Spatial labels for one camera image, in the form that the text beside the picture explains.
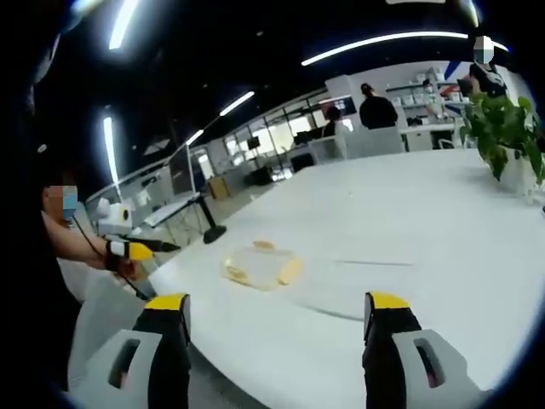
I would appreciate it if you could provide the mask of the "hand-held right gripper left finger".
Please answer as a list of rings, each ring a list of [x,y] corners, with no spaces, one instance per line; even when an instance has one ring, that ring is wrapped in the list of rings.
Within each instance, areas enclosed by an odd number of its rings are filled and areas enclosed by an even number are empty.
[[[77,318],[70,396],[79,408],[187,408],[190,297],[89,297]]]

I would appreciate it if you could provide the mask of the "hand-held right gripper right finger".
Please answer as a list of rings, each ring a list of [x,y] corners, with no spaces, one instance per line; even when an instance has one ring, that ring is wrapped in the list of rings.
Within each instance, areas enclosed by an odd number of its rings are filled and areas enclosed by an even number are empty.
[[[365,294],[362,367],[368,408],[478,408],[486,401],[466,359],[386,292]]]

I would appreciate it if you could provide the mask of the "person's left hand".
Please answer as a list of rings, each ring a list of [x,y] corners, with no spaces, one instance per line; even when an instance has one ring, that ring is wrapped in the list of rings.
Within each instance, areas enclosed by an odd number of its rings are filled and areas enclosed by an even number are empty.
[[[138,282],[146,277],[146,270],[140,262],[121,259],[118,262],[118,269],[115,276],[123,281],[128,279],[131,282]]]

